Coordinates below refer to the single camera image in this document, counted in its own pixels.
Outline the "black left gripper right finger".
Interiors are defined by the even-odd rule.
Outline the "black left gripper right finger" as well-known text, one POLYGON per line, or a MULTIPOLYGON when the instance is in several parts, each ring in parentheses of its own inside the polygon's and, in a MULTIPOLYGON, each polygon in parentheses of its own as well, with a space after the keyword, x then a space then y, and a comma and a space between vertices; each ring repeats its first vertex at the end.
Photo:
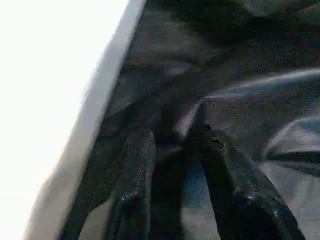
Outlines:
POLYGON ((305 239, 275 186, 228 135, 201 127, 198 150, 222 240, 305 239))

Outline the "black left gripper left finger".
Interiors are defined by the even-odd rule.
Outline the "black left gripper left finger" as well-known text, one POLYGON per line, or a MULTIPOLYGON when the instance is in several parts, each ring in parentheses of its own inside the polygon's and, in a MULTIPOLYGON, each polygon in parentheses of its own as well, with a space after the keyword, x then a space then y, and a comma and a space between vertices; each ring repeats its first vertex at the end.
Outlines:
POLYGON ((149 129, 132 133, 125 142, 124 168, 110 198, 105 240, 147 240, 150 231, 152 177, 156 144, 149 129))

